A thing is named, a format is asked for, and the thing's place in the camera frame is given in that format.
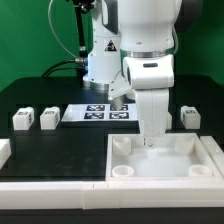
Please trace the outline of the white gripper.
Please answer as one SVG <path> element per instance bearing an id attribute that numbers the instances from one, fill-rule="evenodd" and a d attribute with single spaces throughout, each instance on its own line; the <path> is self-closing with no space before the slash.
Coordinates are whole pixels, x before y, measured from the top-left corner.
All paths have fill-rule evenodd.
<path id="1" fill-rule="evenodd" d="M 155 137 L 163 136 L 166 131 L 169 88 L 174 85 L 173 62 L 171 54 L 123 59 L 123 73 L 134 92 L 143 143 L 150 148 L 156 146 Z"/>

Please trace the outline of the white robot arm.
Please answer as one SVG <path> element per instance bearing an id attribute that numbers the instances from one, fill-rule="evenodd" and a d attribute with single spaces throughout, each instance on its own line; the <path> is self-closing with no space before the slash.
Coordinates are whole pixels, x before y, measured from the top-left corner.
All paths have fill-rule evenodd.
<path id="1" fill-rule="evenodd" d="M 179 32 L 197 20 L 203 0 L 95 0 L 93 49 L 84 85 L 108 92 L 118 109 L 137 106 L 144 144 L 164 135 Z"/>

